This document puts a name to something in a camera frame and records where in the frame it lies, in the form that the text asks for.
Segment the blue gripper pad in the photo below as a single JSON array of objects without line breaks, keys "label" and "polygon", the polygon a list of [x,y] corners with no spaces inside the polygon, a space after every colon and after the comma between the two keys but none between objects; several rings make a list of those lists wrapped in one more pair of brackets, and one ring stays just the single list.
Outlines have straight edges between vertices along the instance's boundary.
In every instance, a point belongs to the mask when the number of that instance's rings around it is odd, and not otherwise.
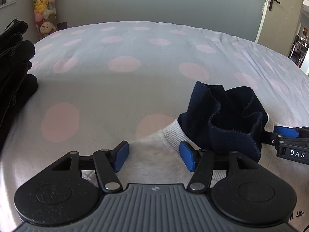
[{"label": "blue gripper pad", "polygon": [[24,222],[15,232],[296,232],[287,223],[246,227],[214,210],[202,194],[182,184],[129,184],[122,193],[107,194],[87,217],[60,227]]},{"label": "blue gripper pad", "polygon": [[194,172],[196,168],[195,162],[196,150],[186,141],[181,141],[179,144],[179,154],[184,164],[190,172]]},{"label": "blue gripper pad", "polygon": [[129,155],[129,143],[127,141],[122,141],[118,146],[115,147],[113,151],[117,151],[115,155],[115,162],[111,163],[113,170],[117,173],[120,171],[124,162]]},{"label": "blue gripper pad", "polygon": [[290,138],[298,138],[299,137],[299,133],[296,131],[296,129],[291,128],[291,127],[276,125],[273,128],[273,132],[278,133],[278,134],[282,134],[285,137],[290,137]]}]

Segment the gray gripper base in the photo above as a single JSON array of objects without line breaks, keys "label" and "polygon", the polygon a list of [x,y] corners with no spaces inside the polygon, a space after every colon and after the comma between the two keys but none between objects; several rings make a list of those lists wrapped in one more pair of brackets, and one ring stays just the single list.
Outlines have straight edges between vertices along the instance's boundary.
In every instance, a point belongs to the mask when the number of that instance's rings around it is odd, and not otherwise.
[{"label": "gray gripper base", "polygon": [[62,227],[23,223],[16,232],[292,232],[286,223],[248,228],[218,214],[208,199],[188,193],[183,185],[130,184],[118,194],[106,195],[86,218]]}]

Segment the door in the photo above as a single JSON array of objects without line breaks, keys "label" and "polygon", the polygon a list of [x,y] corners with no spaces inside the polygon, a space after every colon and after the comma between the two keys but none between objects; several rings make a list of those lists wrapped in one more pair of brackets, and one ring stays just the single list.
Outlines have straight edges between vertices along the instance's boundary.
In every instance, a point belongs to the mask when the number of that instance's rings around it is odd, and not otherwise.
[{"label": "door", "polygon": [[299,24],[302,4],[303,0],[266,0],[255,42],[288,56]]}]

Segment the bed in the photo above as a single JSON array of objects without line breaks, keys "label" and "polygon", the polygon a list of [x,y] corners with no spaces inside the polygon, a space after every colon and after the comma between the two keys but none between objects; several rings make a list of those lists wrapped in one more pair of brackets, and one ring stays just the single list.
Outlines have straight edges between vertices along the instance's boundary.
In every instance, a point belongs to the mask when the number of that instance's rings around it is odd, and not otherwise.
[{"label": "bed", "polygon": [[35,47],[29,73],[39,89],[1,156],[2,232],[21,223],[13,201],[20,185],[69,151],[90,155],[169,125],[186,111],[197,80],[249,86],[274,124],[309,125],[308,77],[287,57],[222,32],[123,21],[58,31]]}]

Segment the metal pin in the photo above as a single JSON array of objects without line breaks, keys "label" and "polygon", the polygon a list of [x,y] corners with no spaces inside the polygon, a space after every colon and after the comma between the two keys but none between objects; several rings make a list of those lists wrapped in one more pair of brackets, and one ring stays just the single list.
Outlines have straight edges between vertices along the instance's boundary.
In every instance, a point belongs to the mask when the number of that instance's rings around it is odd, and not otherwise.
[{"label": "metal pin", "polygon": [[120,184],[117,182],[109,182],[105,184],[105,188],[107,190],[117,190],[118,188],[120,188]]},{"label": "metal pin", "polygon": [[191,183],[189,186],[192,190],[202,190],[205,188],[205,185],[200,182]]}]

